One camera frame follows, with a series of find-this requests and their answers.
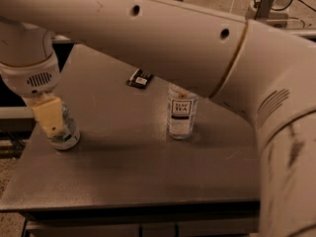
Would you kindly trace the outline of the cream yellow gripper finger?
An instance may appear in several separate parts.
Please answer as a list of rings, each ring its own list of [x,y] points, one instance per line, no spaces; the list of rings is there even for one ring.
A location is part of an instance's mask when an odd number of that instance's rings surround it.
[[[48,137],[62,131],[62,103],[58,97],[51,92],[41,93],[33,98],[24,98],[24,102]]]

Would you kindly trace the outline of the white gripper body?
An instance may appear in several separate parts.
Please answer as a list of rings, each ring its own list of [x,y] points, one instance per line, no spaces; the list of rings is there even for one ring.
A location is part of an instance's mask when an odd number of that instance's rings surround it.
[[[0,70],[5,85],[12,92],[24,98],[32,98],[43,92],[50,92],[60,80],[55,52],[38,64],[22,67],[0,64]]]

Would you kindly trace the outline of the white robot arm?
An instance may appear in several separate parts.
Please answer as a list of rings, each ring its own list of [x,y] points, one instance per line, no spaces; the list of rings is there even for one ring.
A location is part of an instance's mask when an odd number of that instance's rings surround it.
[[[172,82],[246,120],[260,159],[260,237],[315,237],[316,45],[175,0],[0,0],[1,75],[44,132],[62,129],[52,34]]]

